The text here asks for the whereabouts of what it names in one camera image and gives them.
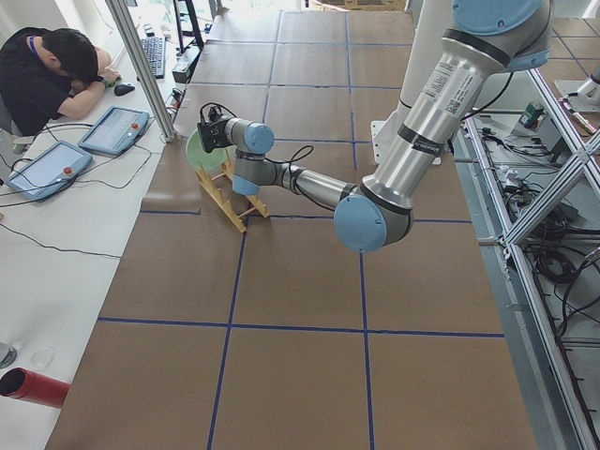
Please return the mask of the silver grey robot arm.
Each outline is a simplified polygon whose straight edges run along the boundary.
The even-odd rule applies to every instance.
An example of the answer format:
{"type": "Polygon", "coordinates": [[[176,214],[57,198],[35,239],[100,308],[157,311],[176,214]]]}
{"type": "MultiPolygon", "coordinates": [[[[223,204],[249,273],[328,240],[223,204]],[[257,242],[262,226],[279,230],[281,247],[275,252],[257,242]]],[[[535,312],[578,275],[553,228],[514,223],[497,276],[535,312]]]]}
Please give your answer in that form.
{"type": "Polygon", "coordinates": [[[255,195],[278,186],[334,214],[339,240],[360,253],[403,239],[413,225],[413,195],[458,130],[487,79],[546,63],[554,6],[549,1],[426,1],[421,7],[403,92],[380,135],[376,170],[357,184],[267,156],[275,136],[210,102],[200,109],[201,148],[235,149],[232,186],[255,195]]]}

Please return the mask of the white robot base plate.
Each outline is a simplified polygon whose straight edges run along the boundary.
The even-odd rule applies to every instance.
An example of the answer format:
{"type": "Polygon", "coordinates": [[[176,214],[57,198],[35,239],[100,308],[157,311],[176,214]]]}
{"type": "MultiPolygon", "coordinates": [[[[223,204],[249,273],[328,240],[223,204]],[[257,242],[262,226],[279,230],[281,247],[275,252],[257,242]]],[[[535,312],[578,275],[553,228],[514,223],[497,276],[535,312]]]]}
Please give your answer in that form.
{"type": "Polygon", "coordinates": [[[421,1],[397,107],[385,121],[371,122],[373,153],[377,164],[383,162],[399,144],[400,126],[409,112],[415,110],[415,102],[440,60],[442,35],[453,23],[451,4],[450,0],[421,1]]]}

